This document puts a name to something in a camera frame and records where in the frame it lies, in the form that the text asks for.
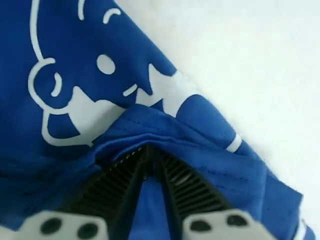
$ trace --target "white cartoon print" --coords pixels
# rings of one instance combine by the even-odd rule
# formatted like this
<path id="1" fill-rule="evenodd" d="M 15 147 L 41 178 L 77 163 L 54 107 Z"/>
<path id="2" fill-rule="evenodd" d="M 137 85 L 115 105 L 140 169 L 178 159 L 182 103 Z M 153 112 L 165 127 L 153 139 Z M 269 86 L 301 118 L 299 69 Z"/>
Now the white cartoon print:
<path id="1" fill-rule="evenodd" d="M 43 139 L 53 146 L 73 146 L 73 145 L 93 145 L 93 140 L 104 133 L 110 125 L 124 112 L 124 109 L 111 101 L 99 100 L 92 101 L 80 87 L 75 86 L 71 100 L 67 106 L 63 108 L 52 108 L 47 105 L 36 93 L 35 78 L 38 72 L 45 66 L 55 64 L 54 58 L 44 58 L 40 49 L 37 36 L 37 20 L 40 0 L 33 0 L 30 13 L 30 38 L 34 53 L 38 62 L 33 66 L 28 77 L 28 90 L 33 100 L 42 108 L 42 128 L 41 133 Z M 79 11 L 79 18 L 83 16 L 83 12 Z M 104 15 L 103 22 L 107 24 L 113 14 L 120 15 L 120 10 L 110 9 Z M 115 63 L 107 55 L 100 55 L 96 60 L 97 67 L 106 75 L 115 72 Z M 54 74 L 55 87 L 51 92 L 52 97 L 57 97 L 62 89 L 63 80 L 58 72 Z M 79 135 L 70 138 L 52 137 L 48 130 L 48 122 L 50 115 L 68 114 L 74 127 L 78 130 Z"/>
<path id="2" fill-rule="evenodd" d="M 32 0 L 30 12 L 30 38 L 31 44 L 37 58 L 37 63 L 32 67 L 28 76 L 28 91 L 32 99 L 43 110 L 41 134 L 43 139 L 52 146 L 92 146 L 93 141 L 102 135 L 111 124 L 125 111 L 117 104 L 101 99 L 93 101 L 77 85 L 73 87 L 72 96 L 66 106 L 53 108 L 46 104 L 35 90 L 35 78 L 39 71 L 48 65 L 53 65 L 56 60 L 52 57 L 45 58 L 42 54 L 38 33 L 37 21 L 40 0 Z M 78 18 L 83 21 L 85 0 L 78 0 Z M 120 16 L 122 13 L 118 8 L 107 10 L 103 16 L 103 24 L 109 24 L 112 16 Z M 112 75 L 117 66 L 114 61 L 106 54 L 100 54 L 96 59 L 96 66 L 105 75 Z M 125 89 L 122 95 L 128 97 L 136 93 L 136 104 L 152 106 L 162 100 L 163 111 L 176 117 L 182 104 L 193 95 L 202 95 L 201 92 L 186 78 L 177 71 L 173 76 L 160 73 L 152 64 L 148 66 L 149 83 L 152 94 L 147 94 L 137 84 Z M 62 89 L 63 78 L 56 72 L 54 74 L 55 86 L 51 92 L 52 97 L 57 97 Z M 78 131 L 78 135 L 69 138 L 56 138 L 49 133 L 48 125 L 51 115 L 68 115 L 72 124 Z M 237 135 L 234 141 L 227 148 L 230 152 L 235 152 L 242 140 Z"/>

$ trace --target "blue garment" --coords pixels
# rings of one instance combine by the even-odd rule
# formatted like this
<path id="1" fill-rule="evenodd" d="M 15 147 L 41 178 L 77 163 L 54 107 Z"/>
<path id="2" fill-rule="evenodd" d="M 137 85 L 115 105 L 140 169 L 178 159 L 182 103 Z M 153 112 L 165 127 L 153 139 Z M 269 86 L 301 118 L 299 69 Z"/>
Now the blue garment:
<path id="1" fill-rule="evenodd" d="M 111 0 L 0 2 L 0 224 L 53 210 L 106 162 L 153 143 L 192 165 L 280 240 L 302 195 Z M 159 184 L 143 184 L 130 240 L 170 239 Z M 308 228 L 304 239 L 315 236 Z"/>

